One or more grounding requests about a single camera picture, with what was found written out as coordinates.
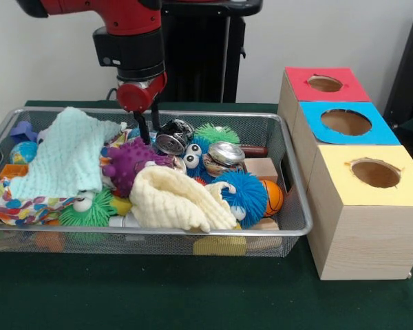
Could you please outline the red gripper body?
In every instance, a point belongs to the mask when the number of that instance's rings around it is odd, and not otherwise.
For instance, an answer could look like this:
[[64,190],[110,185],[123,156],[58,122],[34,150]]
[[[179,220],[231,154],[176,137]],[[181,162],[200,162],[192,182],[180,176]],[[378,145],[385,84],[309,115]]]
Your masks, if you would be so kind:
[[143,113],[151,107],[167,84],[167,73],[149,80],[118,81],[116,97],[119,105],[127,112]]

